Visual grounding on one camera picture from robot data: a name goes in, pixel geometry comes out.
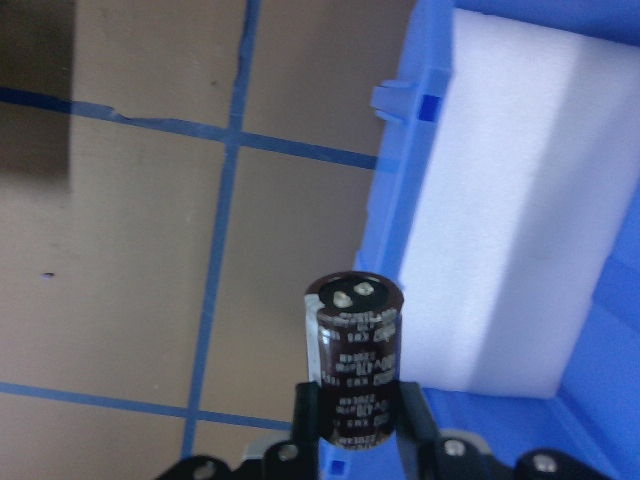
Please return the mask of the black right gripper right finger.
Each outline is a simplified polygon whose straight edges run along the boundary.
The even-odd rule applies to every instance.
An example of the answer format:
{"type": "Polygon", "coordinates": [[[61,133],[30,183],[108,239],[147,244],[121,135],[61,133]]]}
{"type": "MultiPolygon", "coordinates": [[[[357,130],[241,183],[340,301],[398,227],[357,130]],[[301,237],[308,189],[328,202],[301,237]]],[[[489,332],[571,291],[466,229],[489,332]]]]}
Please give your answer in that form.
{"type": "Polygon", "coordinates": [[[416,382],[398,382],[396,444],[406,479],[435,479],[439,428],[416,382]]]}

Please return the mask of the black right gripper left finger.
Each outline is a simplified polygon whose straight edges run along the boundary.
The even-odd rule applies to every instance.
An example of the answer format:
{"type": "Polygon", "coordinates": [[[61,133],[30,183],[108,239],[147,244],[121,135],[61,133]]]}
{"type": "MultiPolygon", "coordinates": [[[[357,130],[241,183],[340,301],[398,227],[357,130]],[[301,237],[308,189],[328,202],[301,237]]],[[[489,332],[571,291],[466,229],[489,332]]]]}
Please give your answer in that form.
{"type": "Polygon", "coordinates": [[[320,387],[316,382],[297,384],[291,442],[297,447],[294,459],[297,479],[319,478],[320,387]]]}

